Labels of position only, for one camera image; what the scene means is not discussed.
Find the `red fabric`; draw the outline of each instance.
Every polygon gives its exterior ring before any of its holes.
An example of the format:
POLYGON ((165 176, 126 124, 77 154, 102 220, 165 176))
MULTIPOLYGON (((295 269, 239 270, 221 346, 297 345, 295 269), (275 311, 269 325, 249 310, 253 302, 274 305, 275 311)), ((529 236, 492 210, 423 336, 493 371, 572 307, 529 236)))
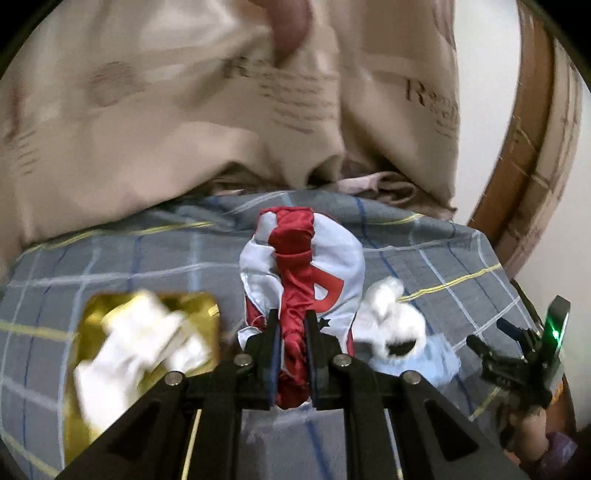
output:
POLYGON ((259 330, 265 329, 265 316, 258 311, 248 297, 246 297, 246 324, 259 330))
POLYGON ((292 408, 310 396, 303 319, 306 310, 312 309, 314 304, 314 274, 310 264, 314 213, 309 208, 298 207, 271 211, 277 215, 277 227, 269 236, 269 245, 275 249, 275 263, 284 289, 279 318, 285 367, 290 373, 280 373, 277 404, 292 408))
POLYGON ((317 313, 328 312, 337 303, 345 281, 316 267, 312 267, 312 278, 314 283, 327 291, 326 297, 322 300, 314 300, 314 310, 317 313))

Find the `plaid blanket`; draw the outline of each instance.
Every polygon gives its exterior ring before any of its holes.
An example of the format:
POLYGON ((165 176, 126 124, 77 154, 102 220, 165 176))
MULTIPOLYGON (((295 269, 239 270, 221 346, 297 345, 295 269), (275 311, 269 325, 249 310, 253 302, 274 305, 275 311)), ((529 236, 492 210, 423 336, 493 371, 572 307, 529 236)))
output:
MULTIPOLYGON (((328 192, 181 199, 37 245, 14 265, 0 302, 0 433, 31 479, 64 468, 66 365, 86 301, 106 290, 207 290, 219 302, 223 340, 231 342, 244 322, 238 256, 258 212, 278 205, 311 207, 353 232, 365 253, 364 288, 388 275, 404 282, 405 299, 423 313, 428 333, 444 333, 462 360, 460 374, 441 391, 493 436, 486 405, 498 390, 478 378, 466 336, 476 332, 519 355, 495 322, 503 316, 521 327, 533 323, 484 235, 328 192)), ((239 477, 345 478, 343 435, 338 411, 246 412, 239 477)))

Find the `blue cloth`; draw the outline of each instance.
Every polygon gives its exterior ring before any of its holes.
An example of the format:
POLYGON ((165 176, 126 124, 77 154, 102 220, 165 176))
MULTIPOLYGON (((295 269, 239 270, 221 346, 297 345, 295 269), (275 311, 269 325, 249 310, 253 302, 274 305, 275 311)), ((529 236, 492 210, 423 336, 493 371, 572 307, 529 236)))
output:
POLYGON ((460 371, 460 364, 460 359, 442 333, 427 337, 424 350, 411 358, 372 358, 369 361, 375 371, 388 375, 399 376, 406 370, 415 370, 436 387, 449 383, 460 371))

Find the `white fabric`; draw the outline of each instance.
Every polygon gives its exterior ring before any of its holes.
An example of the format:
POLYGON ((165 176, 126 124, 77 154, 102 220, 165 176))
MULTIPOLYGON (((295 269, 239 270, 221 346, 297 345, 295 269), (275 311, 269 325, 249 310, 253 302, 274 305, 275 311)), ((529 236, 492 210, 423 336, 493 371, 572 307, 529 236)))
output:
POLYGON ((404 293, 402 282, 394 277, 380 280, 368 289, 353 324, 353 339, 371 343, 374 356, 390 359, 388 345, 415 341, 404 357, 422 353, 427 343, 423 314, 409 303, 398 299, 404 293))
POLYGON ((80 413, 93 434, 104 432, 139 398, 143 373, 141 360, 113 337, 107 338, 92 363, 78 364, 74 381, 80 413))
POLYGON ((168 313, 152 292, 139 292, 132 300, 113 309, 102 325, 130 355, 140 359, 146 369, 153 370, 186 339, 180 332, 186 316, 168 313))
POLYGON ((204 365, 211 357, 211 350, 199 332, 191 328, 188 320, 181 324, 185 341, 170 353, 163 355, 164 366, 169 371, 186 374, 190 370, 204 365))

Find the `white cloth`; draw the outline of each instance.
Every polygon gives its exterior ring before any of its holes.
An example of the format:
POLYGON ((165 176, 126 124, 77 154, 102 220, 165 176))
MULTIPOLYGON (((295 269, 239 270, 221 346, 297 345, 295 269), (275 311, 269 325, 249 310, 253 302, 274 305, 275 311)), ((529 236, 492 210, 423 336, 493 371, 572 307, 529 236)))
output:
POLYGON ((371 285, 359 306, 352 328, 353 340, 371 343, 377 358, 392 357, 388 345, 414 340, 414 347, 404 358, 419 355, 425 348, 425 318, 409 303, 398 301, 403 293, 402 282, 388 277, 371 285))

